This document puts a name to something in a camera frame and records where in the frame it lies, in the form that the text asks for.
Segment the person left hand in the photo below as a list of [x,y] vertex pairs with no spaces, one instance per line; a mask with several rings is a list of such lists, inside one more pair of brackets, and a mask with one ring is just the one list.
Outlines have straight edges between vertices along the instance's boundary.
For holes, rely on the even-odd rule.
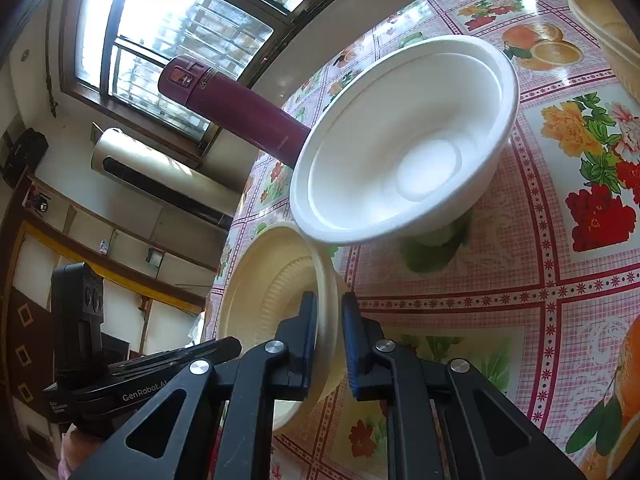
[[85,434],[74,424],[71,424],[62,437],[58,478],[61,480],[70,478],[70,475],[102,445],[102,439]]

